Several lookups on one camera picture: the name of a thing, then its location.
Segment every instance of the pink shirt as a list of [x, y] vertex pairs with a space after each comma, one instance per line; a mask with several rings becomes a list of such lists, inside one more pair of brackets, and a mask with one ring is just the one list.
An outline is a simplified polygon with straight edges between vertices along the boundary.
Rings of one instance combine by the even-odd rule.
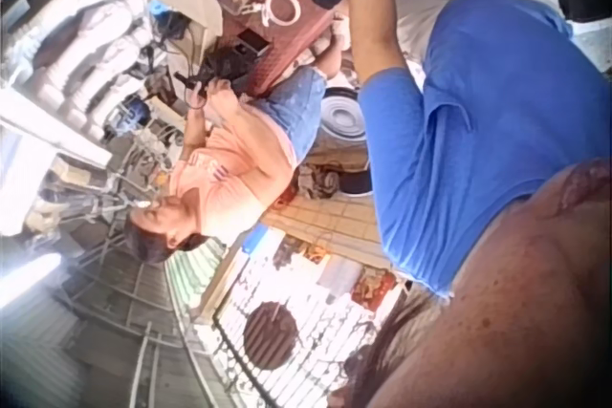
[[200, 194], [199, 227], [202, 234], [231, 244], [243, 231], [257, 223], [259, 217], [273, 203], [262, 203], [257, 196], [270, 195], [270, 187], [278, 188], [276, 196], [285, 190], [296, 168], [294, 147], [287, 134], [268, 115], [250, 107], [261, 117], [278, 138], [291, 168], [279, 168], [279, 175], [271, 180], [267, 192], [249, 189], [240, 179], [256, 167], [243, 146], [237, 132], [231, 128], [214, 128], [207, 146], [193, 151], [187, 161], [179, 161], [170, 176], [169, 192], [182, 197], [188, 190], [198, 188]]

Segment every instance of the forearm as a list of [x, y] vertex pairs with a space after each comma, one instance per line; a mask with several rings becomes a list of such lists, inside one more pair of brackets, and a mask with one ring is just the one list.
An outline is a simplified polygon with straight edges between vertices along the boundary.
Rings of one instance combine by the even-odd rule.
[[193, 150], [206, 146], [207, 124], [204, 110], [190, 109], [187, 113], [181, 160], [188, 160]]
[[380, 70], [405, 67], [395, 0], [349, 0], [355, 67], [361, 82]]

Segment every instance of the white cable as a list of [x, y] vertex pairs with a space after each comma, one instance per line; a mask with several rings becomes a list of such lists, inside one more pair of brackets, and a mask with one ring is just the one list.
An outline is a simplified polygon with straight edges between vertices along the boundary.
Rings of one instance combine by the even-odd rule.
[[290, 19], [289, 21], [283, 21], [282, 19], [278, 18], [273, 13], [273, 10], [272, 10], [273, 0], [266, 0], [264, 2], [263, 10], [261, 11], [261, 22], [266, 28], [270, 26], [271, 21], [278, 26], [292, 26], [293, 24], [297, 22], [297, 20], [302, 15], [302, 8], [299, 5], [298, 0], [288, 0], [288, 1], [291, 2], [291, 5], [294, 7], [294, 17]]

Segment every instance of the red table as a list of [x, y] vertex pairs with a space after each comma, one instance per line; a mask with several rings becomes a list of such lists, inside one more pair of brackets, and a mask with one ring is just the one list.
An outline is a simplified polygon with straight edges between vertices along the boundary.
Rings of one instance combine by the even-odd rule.
[[[251, 28], [272, 44], [252, 72], [249, 93], [253, 96], [267, 92], [299, 54], [325, 31], [333, 19], [332, 11], [318, 7], [312, 0], [298, 2], [302, 10], [301, 17], [295, 24], [287, 27], [271, 24], [265, 28], [261, 24], [261, 13], [232, 16], [224, 11], [222, 43], [229, 44], [241, 31]], [[274, 0], [274, 14], [282, 19], [289, 19], [293, 16], [293, 7], [286, 0]]]

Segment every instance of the skin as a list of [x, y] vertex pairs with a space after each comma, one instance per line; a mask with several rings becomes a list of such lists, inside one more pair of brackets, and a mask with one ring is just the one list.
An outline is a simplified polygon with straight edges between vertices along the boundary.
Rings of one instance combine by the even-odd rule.
[[[393, 0], [349, 2], [360, 80], [405, 68]], [[610, 182], [609, 159], [572, 166], [502, 212], [368, 406], [592, 406], [610, 356]]]

